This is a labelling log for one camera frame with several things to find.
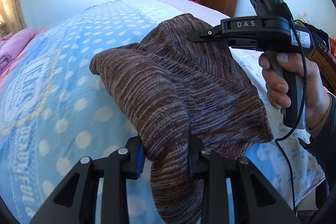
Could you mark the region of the dark sleeve right forearm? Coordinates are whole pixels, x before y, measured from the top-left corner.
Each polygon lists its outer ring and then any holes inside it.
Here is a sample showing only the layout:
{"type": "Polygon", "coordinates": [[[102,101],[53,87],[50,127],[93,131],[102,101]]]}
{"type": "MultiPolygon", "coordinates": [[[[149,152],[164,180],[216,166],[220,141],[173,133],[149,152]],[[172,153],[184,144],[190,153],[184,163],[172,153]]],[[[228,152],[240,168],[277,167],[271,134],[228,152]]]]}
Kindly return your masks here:
{"type": "Polygon", "coordinates": [[[310,133],[310,143],[299,138],[300,145],[315,157],[321,166],[329,187],[335,185],[335,96],[328,94],[330,104],[326,117],[314,129],[307,129],[310,133]]]}

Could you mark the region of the person's right hand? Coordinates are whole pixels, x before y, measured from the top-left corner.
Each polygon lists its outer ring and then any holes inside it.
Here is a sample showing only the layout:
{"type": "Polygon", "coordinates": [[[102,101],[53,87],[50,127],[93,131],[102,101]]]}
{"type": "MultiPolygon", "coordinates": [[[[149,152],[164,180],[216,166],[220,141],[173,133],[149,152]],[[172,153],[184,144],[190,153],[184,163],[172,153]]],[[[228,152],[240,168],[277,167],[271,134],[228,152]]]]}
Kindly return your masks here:
{"type": "Polygon", "coordinates": [[[314,129],[326,117],[330,98],[317,64],[299,53],[263,53],[259,58],[268,100],[284,125],[314,129]]]}

